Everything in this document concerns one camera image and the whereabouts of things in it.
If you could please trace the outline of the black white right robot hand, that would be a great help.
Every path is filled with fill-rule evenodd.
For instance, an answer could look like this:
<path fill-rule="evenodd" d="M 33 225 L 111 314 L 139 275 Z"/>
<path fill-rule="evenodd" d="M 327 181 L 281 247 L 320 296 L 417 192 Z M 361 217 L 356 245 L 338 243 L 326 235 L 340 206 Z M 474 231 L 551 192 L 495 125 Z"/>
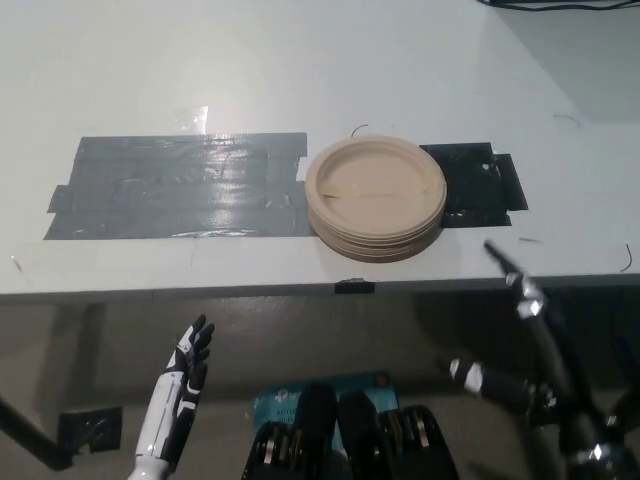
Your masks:
<path fill-rule="evenodd" d="M 637 479 L 639 461 L 625 443 L 639 420 L 639 388 L 609 412 L 594 402 L 561 312 L 541 285 L 490 240 L 487 254 L 499 265 L 515 297 L 515 315 L 532 340 L 535 381 L 518 380 L 479 362 L 445 359 L 440 366 L 467 392 L 524 418 L 532 427 L 559 427 L 559 450 L 568 479 Z"/>

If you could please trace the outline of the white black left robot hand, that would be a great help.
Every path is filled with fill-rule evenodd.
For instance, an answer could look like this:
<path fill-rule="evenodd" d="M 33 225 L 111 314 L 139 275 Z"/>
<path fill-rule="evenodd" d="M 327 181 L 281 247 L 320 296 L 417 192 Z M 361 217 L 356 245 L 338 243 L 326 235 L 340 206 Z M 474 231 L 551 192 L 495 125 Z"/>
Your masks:
<path fill-rule="evenodd" d="M 131 479 L 167 479 L 176 471 L 206 381 L 214 329 L 200 315 L 172 350 L 146 411 Z"/>

